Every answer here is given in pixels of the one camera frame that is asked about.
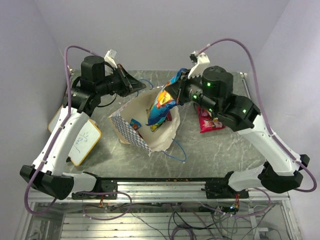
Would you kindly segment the blue snack bag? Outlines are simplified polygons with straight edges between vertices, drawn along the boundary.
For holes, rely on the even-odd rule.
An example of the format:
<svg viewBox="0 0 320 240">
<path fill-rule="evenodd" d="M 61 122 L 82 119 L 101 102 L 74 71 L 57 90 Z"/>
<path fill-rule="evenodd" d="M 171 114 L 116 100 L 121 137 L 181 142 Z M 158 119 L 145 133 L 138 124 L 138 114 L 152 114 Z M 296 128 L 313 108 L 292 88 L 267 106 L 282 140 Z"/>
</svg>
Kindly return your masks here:
<svg viewBox="0 0 320 240">
<path fill-rule="evenodd" d="M 172 83 L 176 82 L 176 77 L 185 74 L 186 71 L 186 68 L 181 68 L 169 81 Z M 171 95 L 165 91 L 165 86 L 166 84 L 161 88 L 152 105 L 147 110 L 146 125 L 150 127 L 152 132 L 155 132 L 166 121 L 168 112 L 177 106 L 176 99 L 173 99 Z"/>
</svg>

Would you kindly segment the blue checkered paper bag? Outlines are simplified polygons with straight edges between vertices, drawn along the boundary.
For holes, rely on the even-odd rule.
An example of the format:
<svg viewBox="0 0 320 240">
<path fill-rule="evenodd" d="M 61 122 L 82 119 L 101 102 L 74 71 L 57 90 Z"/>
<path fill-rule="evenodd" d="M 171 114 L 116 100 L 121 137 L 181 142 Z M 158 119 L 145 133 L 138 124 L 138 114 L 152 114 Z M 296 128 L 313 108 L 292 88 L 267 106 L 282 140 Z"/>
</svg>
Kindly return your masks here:
<svg viewBox="0 0 320 240">
<path fill-rule="evenodd" d="M 175 141 L 176 132 L 180 125 L 180 114 L 177 106 L 170 110 L 172 121 L 164 122 L 154 132 L 147 126 L 147 110 L 151 107 L 161 89 L 161 86 L 156 86 L 152 89 L 140 91 L 138 96 L 129 100 L 108 117 L 121 143 L 136 146 L 151 154 L 165 152 Z M 130 126 L 131 119 L 141 123 L 141 127 L 137 131 Z"/>
</svg>

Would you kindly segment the red chips bag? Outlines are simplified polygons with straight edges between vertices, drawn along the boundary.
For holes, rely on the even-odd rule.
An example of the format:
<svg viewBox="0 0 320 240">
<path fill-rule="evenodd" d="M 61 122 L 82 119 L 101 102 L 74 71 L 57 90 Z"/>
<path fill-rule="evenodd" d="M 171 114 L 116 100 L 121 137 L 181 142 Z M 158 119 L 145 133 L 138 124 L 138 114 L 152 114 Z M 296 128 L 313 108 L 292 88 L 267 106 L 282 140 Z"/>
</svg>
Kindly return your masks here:
<svg viewBox="0 0 320 240">
<path fill-rule="evenodd" d="M 198 122 L 200 126 L 200 133 L 207 133 L 211 131 L 222 130 L 226 126 L 218 120 L 218 118 L 212 118 L 210 113 L 201 108 L 200 106 L 196 106 L 196 112 L 198 115 Z"/>
</svg>

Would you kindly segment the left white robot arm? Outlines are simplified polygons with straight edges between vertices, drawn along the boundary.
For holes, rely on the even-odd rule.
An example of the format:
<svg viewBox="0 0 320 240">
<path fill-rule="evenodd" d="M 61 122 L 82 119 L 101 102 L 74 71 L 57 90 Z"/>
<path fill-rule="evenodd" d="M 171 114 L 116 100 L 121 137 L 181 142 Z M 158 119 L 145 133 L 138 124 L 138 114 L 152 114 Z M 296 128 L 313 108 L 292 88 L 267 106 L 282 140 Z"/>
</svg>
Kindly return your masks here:
<svg viewBox="0 0 320 240">
<path fill-rule="evenodd" d="M 103 96 L 126 97 L 145 89 L 146 85 L 121 64 L 89 55 L 81 63 L 80 75 L 73 77 L 67 87 L 60 115 L 47 143 L 32 165 L 23 165 L 20 170 L 20 176 L 28 183 L 26 200 L 31 188 L 56 200 L 78 192 L 84 192 L 91 199 L 98 198 L 102 193 L 102 178 L 88 172 L 65 173 L 67 157 Z"/>
</svg>

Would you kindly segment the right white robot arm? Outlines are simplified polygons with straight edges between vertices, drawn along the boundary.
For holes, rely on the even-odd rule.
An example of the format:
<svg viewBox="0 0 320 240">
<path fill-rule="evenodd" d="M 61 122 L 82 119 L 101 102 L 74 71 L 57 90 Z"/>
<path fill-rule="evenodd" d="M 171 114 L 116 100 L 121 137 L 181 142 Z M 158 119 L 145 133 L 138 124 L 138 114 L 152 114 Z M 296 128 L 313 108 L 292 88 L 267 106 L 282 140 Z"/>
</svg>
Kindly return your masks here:
<svg viewBox="0 0 320 240">
<path fill-rule="evenodd" d="M 246 138 L 265 158 L 265 163 L 241 172 L 231 171 L 220 186 L 226 198 L 248 188 L 264 187 L 281 194 L 299 190 L 310 158 L 288 149 L 282 140 L 268 129 L 261 110 L 253 101 L 233 93 L 233 75 L 219 66 L 207 67 L 201 76 L 188 78 L 187 69 L 181 69 L 165 90 L 178 104 L 194 102 L 207 110 L 213 118 L 233 132 Z"/>
</svg>

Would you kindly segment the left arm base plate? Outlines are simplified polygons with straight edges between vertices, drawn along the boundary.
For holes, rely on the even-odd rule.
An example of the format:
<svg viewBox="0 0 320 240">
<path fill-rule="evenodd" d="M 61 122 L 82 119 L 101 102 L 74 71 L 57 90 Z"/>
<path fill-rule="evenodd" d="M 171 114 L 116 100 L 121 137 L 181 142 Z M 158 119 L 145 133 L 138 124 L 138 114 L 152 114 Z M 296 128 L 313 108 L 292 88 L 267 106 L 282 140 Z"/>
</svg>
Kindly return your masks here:
<svg viewBox="0 0 320 240">
<path fill-rule="evenodd" d="M 118 184 L 115 180 L 102 179 L 95 185 L 93 190 L 88 193 L 74 192 L 71 194 L 72 200 L 115 200 L 117 198 Z"/>
</svg>

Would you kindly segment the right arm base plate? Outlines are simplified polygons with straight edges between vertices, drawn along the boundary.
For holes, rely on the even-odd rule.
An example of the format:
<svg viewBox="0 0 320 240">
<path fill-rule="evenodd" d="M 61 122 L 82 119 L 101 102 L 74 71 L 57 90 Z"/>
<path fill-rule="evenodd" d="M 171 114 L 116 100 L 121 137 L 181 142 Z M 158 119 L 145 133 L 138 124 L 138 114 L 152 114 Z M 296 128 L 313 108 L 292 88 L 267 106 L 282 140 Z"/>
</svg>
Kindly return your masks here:
<svg viewBox="0 0 320 240">
<path fill-rule="evenodd" d="M 207 199 L 248 199 L 249 193 L 247 190 L 233 190 L 223 178 L 212 178 L 205 182 L 204 188 L 201 191 L 205 192 Z"/>
</svg>

